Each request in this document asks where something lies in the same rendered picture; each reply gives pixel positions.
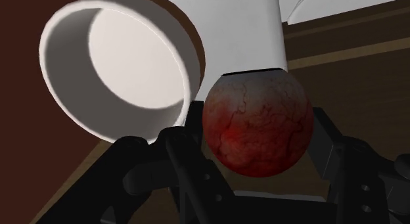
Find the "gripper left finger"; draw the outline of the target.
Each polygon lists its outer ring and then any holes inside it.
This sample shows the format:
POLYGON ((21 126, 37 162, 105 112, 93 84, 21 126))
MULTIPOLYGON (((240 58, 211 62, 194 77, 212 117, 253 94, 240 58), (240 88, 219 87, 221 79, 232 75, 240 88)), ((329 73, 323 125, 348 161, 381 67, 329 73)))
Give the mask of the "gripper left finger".
POLYGON ((202 111, 193 101, 183 127, 162 130, 148 144, 122 137, 46 211, 36 224, 127 224, 151 192, 176 194, 180 224, 230 224, 235 195, 204 157, 202 111))

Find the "white round cup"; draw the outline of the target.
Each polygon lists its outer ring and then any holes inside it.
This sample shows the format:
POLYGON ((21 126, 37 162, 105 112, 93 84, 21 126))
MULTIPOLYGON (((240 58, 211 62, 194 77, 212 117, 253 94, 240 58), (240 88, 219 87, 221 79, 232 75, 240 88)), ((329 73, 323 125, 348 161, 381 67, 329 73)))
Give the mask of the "white round cup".
POLYGON ((153 143, 185 123, 205 71, 201 38, 169 0, 78 0, 57 10, 39 42, 43 79, 76 124, 113 143, 153 143))

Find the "red veined white ball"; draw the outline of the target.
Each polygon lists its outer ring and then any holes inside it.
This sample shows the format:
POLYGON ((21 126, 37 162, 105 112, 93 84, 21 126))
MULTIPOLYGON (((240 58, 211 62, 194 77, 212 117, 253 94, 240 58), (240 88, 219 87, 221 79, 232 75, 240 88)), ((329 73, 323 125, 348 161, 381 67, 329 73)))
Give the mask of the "red veined white ball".
POLYGON ((313 121, 304 88, 279 68, 223 74, 202 114, 210 150, 225 167, 249 177, 291 168, 308 148, 313 121))

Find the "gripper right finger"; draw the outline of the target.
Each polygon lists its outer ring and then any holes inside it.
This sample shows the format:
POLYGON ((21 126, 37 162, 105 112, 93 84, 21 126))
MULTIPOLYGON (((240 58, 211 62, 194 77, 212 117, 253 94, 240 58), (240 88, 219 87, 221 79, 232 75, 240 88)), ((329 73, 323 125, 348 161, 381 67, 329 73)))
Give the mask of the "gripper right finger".
POLYGON ((329 181, 327 202, 336 204, 336 224, 410 224, 410 154, 394 161, 368 143, 337 129, 315 107, 307 153, 329 181))

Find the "brown wooden table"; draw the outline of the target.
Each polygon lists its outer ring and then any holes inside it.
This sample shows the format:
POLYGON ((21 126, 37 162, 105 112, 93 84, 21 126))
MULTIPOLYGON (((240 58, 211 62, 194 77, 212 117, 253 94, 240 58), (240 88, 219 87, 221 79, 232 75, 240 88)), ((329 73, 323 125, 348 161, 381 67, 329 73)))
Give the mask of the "brown wooden table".
MULTIPOLYGON (((384 157, 410 152, 410 0, 289 24, 283 30, 290 73, 312 103, 343 134, 366 140, 384 157)), ((306 155, 289 171, 265 179, 218 168, 235 190, 326 197, 328 182, 306 155)), ((154 191, 129 222, 177 223, 167 189, 154 191)))

